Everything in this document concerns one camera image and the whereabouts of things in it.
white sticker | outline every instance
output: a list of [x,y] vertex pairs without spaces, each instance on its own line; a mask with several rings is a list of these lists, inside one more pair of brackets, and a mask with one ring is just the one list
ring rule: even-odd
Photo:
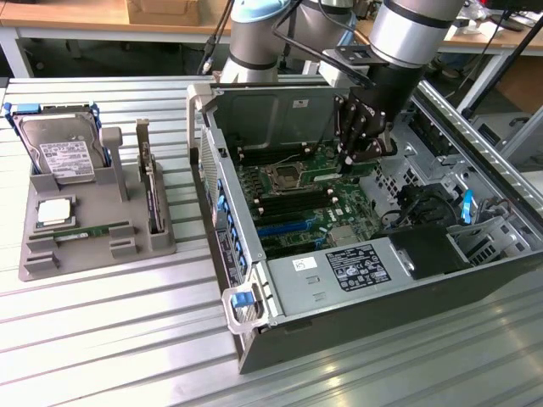
[[326,180],[336,180],[341,178],[341,174],[328,174],[327,176],[316,176],[313,178],[314,182],[326,181]]
[[56,178],[94,175],[85,142],[55,142],[40,144],[40,148]]
[[292,260],[294,269],[296,271],[303,271],[316,268],[316,261],[314,257],[306,257],[305,259]]
[[309,99],[294,100],[292,107],[294,109],[306,108],[309,106]]

slotted metal worktable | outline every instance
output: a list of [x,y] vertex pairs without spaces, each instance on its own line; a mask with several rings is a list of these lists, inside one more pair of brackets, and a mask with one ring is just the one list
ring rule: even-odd
[[29,159],[0,121],[1,406],[543,405],[542,271],[483,302],[239,376],[188,169],[184,98],[195,80],[8,86],[5,102],[97,102],[104,125],[123,130],[126,162],[137,155],[135,120],[149,118],[177,253],[20,282]]

cable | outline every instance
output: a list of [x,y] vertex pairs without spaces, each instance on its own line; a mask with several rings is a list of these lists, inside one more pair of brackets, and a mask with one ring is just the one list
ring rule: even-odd
[[352,33],[355,35],[355,37],[356,37],[356,39],[357,39],[358,41],[364,42],[365,38],[364,38],[364,36],[363,36],[363,34],[362,34],[361,32],[359,32],[355,27],[351,27],[351,26],[349,26],[349,25],[347,25],[347,24],[343,24],[343,23],[340,23],[340,22],[337,21],[337,20],[334,20],[334,19],[330,16],[330,14],[328,14],[328,13],[326,12],[326,10],[324,9],[324,7],[322,6],[322,0],[318,0],[318,2],[319,2],[319,9],[321,10],[322,15],[324,15],[324,17],[326,17],[327,20],[329,20],[329,21],[331,21],[332,23],[334,23],[335,25],[337,25],[337,26],[343,28],[344,30],[347,30],[347,31],[349,31],[349,32],[352,32]]
[[495,30],[494,30],[494,34],[492,34],[492,37],[489,39],[489,41],[486,43],[486,45],[484,46],[483,48],[483,52],[479,55],[479,61],[475,64],[475,66],[469,71],[469,74],[466,75],[466,78],[464,79],[464,81],[460,84],[460,86],[452,91],[451,93],[449,93],[447,96],[445,96],[445,99],[448,99],[448,98],[451,98],[452,96],[454,96],[458,91],[460,91],[460,89],[462,89],[464,87],[464,85],[466,85],[466,82],[467,80],[469,79],[469,77],[472,75],[473,72],[475,72],[479,66],[481,65],[481,63],[483,62],[483,59],[484,59],[484,55],[486,54],[486,50],[489,49],[489,46],[490,44],[492,43],[492,41],[494,41],[494,37],[495,35],[497,34],[498,32],[498,29],[500,28],[500,25],[501,23],[503,22],[503,19],[505,18],[506,16],[506,12],[504,10],[504,12],[501,14],[501,17],[500,17],[500,21],[498,21],[498,24],[496,24],[495,26]]
[[229,4],[229,7],[228,7],[228,10],[227,10],[227,17],[222,21],[221,31],[220,31],[220,34],[218,34],[216,44],[218,44],[219,42],[221,42],[222,33],[224,32],[224,29],[225,29],[225,27],[227,26],[227,22],[228,22],[228,20],[230,19],[230,14],[232,13],[232,9],[233,9],[233,7],[234,7],[234,0],[230,0],[230,1],[228,2],[228,4]]
[[213,56],[213,52],[215,51],[215,47],[217,43],[222,38],[222,33],[224,31],[225,26],[227,25],[228,19],[230,18],[230,13],[232,12],[233,5],[234,5],[234,0],[227,0],[227,3],[225,4],[224,9],[222,10],[221,18],[219,19],[219,22],[217,23],[217,26],[215,27],[213,34],[210,35],[207,42],[205,43],[204,56],[202,57],[202,60],[200,61],[200,65],[198,67],[198,70],[196,71],[196,75],[203,75],[204,65],[206,63],[208,64],[213,63],[213,59],[211,59],[211,57]]
[[346,74],[356,85],[363,86],[365,88],[373,87],[374,83],[361,72],[356,72],[349,66],[339,62],[337,59],[329,57],[324,53],[319,53],[316,49],[308,47],[301,42],[297,42],[293,38],[285,36],[282,32],[279,32],[278,28],[292,15],[295,9],[297,9],[301,5],[302,1],[303,0],[295,0],[295,2],[290,3],[290,8],[287,10],[287,12],[283,14],[283,16],[273,24],[273,27],[271,28],[271,32],[273,32],[273,35],[281,38],[283,41],[290,44],[291,46],[296,47],[305,53],[308,53],[314,58],[326,62],[327,64],[332,65],[334,68],[337,68],[338,70]]

hard drive label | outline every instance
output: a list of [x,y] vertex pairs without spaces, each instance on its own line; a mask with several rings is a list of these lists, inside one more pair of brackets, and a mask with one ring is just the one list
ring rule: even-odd
[[54,142],[40,144],[43,157],[56,178],[94,175],[91,157],[85,142]]

power supply label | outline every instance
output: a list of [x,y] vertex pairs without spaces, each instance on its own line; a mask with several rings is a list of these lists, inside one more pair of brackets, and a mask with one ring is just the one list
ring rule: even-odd
[[391,280],[371,244],[326,253],[341,289],[354,291]]

